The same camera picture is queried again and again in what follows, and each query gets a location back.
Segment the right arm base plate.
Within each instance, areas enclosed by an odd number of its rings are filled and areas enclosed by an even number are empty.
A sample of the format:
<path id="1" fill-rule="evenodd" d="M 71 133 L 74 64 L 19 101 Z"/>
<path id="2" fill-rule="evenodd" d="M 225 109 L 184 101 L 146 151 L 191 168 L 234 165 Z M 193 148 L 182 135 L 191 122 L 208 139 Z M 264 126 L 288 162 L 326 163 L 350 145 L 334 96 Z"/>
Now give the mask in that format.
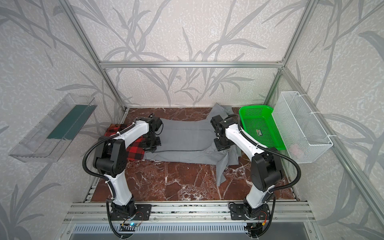
<path id="1" fill-rule="evenodd" d="M 268 204 L 262 204 L 261 206 L 252 209 L 248 204 L 229 202 L 228 207 L 231 214 L 231 220 L 258 220 L 266 222 L 271 216 Z"/>

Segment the grey long sleeve shirt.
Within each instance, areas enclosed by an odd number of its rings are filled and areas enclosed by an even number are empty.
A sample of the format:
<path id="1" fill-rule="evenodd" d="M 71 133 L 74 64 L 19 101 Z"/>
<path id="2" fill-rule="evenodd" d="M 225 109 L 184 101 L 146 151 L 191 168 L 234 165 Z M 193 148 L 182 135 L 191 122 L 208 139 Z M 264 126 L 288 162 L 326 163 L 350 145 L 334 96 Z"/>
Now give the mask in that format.
<path id="1" fill-rule="evenodd" d="M 215 104 L 208 116 L 201 121 L 174 121 L 162 119 L 164 130 L 160 134 L 161 146 L 154 153 L 146 152 L 145 160 L 208 164 L 216 166 L 216 182 L 220 186 L 226 181 L 224 170 L 239 163 L 241 150 L 231 146 L 218 151 L 214 140 L 217 138 L 210 121 L 214 116 L 223 119 L 233 114 L 229 106 Z"/>

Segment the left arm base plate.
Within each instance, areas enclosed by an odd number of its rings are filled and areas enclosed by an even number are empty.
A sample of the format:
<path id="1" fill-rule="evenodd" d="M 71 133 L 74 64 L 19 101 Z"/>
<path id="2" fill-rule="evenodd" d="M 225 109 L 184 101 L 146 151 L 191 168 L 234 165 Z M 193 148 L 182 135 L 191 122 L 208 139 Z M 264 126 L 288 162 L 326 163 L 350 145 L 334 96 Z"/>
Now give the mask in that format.
<path id="1" fill-rule="evenodd" d="M 122 206 L 115 204 L 111 207 L 110 218 L 112 221 L 148 221 L 150 218 L 152 205 L 151 204 L 138 204 L 135 205 L 135 210 L 126 210 Z"/>

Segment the green plastic basket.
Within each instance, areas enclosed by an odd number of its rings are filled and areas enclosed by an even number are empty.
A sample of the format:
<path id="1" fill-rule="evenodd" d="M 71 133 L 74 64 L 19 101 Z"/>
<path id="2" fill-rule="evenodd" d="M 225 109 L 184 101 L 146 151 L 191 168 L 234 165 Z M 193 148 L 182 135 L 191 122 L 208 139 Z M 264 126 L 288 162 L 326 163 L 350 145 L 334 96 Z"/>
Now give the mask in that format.
<path id="1" fill-rule="evenodd" d="M 239 116 L 245 132 L 268 148 L 286 150 L 284 141 L 273 118 L 274 109 L 269 106 L 245 106 L 239 109 Z"/>

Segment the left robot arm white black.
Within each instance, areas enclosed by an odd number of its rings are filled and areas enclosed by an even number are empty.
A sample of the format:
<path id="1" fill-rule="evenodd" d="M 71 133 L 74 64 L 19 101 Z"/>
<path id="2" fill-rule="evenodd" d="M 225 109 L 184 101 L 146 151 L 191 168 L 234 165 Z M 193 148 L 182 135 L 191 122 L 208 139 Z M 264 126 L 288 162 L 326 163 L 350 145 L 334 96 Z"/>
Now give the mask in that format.
<path id="1" fill-rule="evenodd" d="M 143 137 L 144 152 L 154 153 L 161 145 L 156 131 L 162 126 L 162 120 L 153 115 L 148 118 L 138 118 L 127 128 L 117 131 L 116 134 L 100 138 L 98 144 L 94 146 L 93 165 L 110 188 L 111 207 L 114 213 L 129 218 L 137 212 L 134 197 L 129 190 L 125 176 L 128 160 L 127 148 Z"/>

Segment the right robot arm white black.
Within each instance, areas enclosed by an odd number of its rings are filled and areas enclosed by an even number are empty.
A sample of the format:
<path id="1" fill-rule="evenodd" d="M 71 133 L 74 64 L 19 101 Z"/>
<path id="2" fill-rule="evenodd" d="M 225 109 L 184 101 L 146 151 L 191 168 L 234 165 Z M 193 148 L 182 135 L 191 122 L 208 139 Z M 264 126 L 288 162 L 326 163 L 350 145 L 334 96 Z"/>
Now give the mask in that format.
<path id="1" fill-rule="evenodd" d="M 218 151 L 232 146 L 239 147 L 251 161 L 252 187 L 244 200 L 244 215 L 255 219 L 264 205 L 271 199 L 273 188 L 283 178 L 281 157 L 266 151 L 266 146 L 253 139 L 233 118 L 223 119 L 220 115 L 211 119 Z"/>

